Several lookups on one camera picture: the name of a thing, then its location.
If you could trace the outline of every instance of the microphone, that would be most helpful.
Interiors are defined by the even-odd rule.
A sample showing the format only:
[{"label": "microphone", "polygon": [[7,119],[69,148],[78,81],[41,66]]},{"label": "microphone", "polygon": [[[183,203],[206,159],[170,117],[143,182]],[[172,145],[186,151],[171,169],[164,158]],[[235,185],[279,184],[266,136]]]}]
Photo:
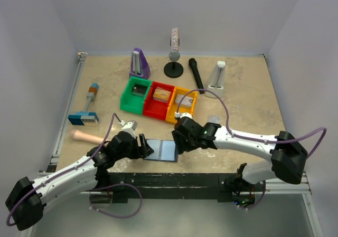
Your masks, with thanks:
[{"label": "microphone", "polygon": [[201,77],[200,77],[200,73],[197,69],[196,60],[195,59],[189,59],[189,66],[192,70],[192,73],[194,74],[197,88],[203,89],[203,83],[202,83],[202,80],[201,80]]},{"label": "microphone", "polygon": [[164,66],[164,74],[169,78],[178,78],[183,73],[183,66],[177,61],[180,59],[179,53],[180,38],[179,38],[179,29],[177,27],[173,28],[170,38],[170,53],[169,59],[171,62]]},{"label": "microphone", "polygon": [[173,28],[171,32],[170,47],[171,47],[171,50],[169,53],[169,59],[172,62],[177,62],[181,57],[179,53],[179,47],[180,47],[179,29],[177,27]]}]

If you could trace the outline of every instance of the gray floor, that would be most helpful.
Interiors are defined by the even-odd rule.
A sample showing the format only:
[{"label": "gray floor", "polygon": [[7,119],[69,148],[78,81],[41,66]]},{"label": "gray floor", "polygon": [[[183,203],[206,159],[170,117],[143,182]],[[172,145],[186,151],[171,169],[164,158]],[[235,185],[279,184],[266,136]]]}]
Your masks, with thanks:
[{"label": "gray floor", "polygon": [[[126,215],[138,206],[109,205],[110,213]],[[33,229],[32,236],[123,237],[242,237],[313,236],[301,195],[266,195],[249,212],[232,203],[207,200],[144,200],[131,219],[112,219],[89,210],[88,195],[80,194],[51,210]]]}]

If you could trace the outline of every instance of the tan plastic object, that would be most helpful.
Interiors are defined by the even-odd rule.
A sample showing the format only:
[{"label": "tan plastic object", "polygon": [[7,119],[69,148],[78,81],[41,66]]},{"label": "tan plastic object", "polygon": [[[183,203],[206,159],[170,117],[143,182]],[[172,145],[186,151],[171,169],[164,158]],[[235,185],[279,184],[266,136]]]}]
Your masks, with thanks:
[{"label": "tan plastic object", "polygon": [[94,135],[81,132],[79,130],[71,130],[70,136],[75,140],[87,141],[87,142],[91,142],[96,145],[100,145],[104,139],[104,138],[100,138]]}]

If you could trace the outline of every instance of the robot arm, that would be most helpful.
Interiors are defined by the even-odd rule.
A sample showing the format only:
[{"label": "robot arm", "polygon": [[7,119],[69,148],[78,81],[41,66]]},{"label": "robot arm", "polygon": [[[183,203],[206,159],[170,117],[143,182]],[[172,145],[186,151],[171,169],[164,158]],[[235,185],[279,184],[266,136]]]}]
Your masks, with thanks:
[{"label": "robot arm", "polygon": [[109,185],[107,169],[122,158],[139,159],[146,158],[154,151],[149,147],[143,134],[139,135],[140,146],[134,131],[137,123],[126,123],[122,131],[102,146],[92,159],[88,160],[97,147],[93,148],[75,163],[47,176],[30,181],[27,177],[20,179],[12,189],[5,204],[9,211],[28,192],[37,186],[41,188],[34,191],[14,211],[12,218],[17,228],[22,231],[36,224],[55,205],[77,195],[83,191],[89,191],[96,187]]},{"label": "robot arm", "polygon": [[201,147],[236,150],[264,159],[254,164],[244,163],[238,169],[237,178],[247,184],[256,184],[273,178],[291,184],[301,182],[307,152],[300,143],[268,144],[233,136],[236,134],[265,141],[281,141],[294,139],[290,133],[281,131],[278,136],[256,135],[235,130],[232,130],[232,133],[229,134],[226,127],[220,124],[206,123],[202,127],[187,115],[181,116],[175,130],[172,131],[179,154]]}]

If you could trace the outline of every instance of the white metronome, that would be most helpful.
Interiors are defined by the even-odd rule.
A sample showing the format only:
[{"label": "white metronome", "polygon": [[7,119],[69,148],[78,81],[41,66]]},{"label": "white metronome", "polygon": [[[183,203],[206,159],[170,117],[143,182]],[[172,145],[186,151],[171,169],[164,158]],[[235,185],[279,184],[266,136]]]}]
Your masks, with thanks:
[{"label": "white metronome", "polygon": [[[226,74],[226,63],[223,61],[218,61],[205,88],[214,92],[219,97],[223,97],[225,74]],[[216,98],[216,96],[214,96],[209,92],[205,92],[205,96]]]}]

